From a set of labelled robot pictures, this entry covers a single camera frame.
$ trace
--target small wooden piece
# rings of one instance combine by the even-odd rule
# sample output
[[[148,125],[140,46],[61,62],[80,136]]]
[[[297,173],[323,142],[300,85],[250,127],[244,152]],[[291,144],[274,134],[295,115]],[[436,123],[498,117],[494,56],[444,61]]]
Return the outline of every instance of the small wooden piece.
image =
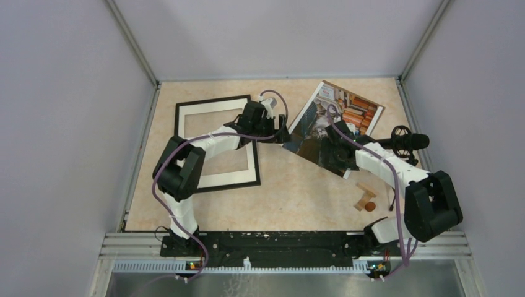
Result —
[[[365,183],[357,183],[357,187],[365,191],[361,199],[354,204],[355,209],[361,211],[365,205],[370,202],[370,199],[377,197],[377,191]]]
[[[365,204],[365,209],[367,210],[367,212],[372,212],[374,211],[374,209],[376,209],[376,204],[374,202],[369,202]]]

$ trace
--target white wall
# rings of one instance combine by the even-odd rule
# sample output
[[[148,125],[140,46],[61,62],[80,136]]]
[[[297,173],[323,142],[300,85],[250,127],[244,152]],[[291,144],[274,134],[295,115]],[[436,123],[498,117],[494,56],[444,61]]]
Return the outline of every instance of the white wall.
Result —
[[[408,80],[489,296],[523,296],[524,1],[456,1]]]
[[[160,80],[399,75],[441,0],[117,0]]]
[[[84,296],[152,86],[103,1],[0,6],[0,296]]]

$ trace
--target picture frame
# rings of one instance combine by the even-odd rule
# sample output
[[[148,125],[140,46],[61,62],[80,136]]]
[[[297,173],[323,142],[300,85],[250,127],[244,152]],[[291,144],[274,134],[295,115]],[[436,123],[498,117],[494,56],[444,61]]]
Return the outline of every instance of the picture frame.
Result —
[[[199,101],[177,103],[175,105],[175,135],[187,138],[184,135],[186,117],[194,114],[213,113],[218,111],[243,109],[250,95],[240,95],[234,97],[215,98]],[[224,119],[224,123],[233,121],[234,118]],[[209,127],[209,132],[213,132],[219,127]],[[240,187],[251,187],[261,185],[261,175],[259,172],[259,160],[257,154],[257,143],[252,141],[246,146],[246,161],[248,169],[228,173],[218,173],[201,176],[199,186],[195,193],[211,192],[226,189],[236,189]]]

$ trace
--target black mounting base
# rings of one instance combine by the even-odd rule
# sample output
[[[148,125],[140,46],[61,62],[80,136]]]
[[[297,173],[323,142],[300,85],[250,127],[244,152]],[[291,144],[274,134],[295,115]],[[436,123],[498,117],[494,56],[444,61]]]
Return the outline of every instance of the black mounting base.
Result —
[[[367,250],[362,233],[346,231],[211,231],[198,237],[209,251],[208,267],[241,267],[247,257],[252,267],[349,267],[352,259],[383,255],[386,248],[392,256],[399,252],[395,242]],[[173,236],[164,236],[162,243],[162,257],[202,256],[198,245],[181,244]]]

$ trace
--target small black wire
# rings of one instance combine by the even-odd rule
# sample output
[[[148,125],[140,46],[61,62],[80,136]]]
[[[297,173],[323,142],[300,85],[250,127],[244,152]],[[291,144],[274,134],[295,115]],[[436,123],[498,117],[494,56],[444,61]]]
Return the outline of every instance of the small black wire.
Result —
[[[155,229],[155,231],[153,232],[153,235],[155,236],[155,239],[162,242],[162,240],[160,240],[158,237],[157,237],[157,232],[158,232],[158,229],[159,228],[164,228],[164,230],[166,230],[166,232],[170,232],[170,230],[168,230],[168,228],[164,227],[164,226],[158,226],[157,229]]]
[[[390,204],[390,207],[388,208],[389,211],[393,211],[394,210],[394,202],[396,201],[396,195],[394,195],[394,199],[392,199],[392,204]]]

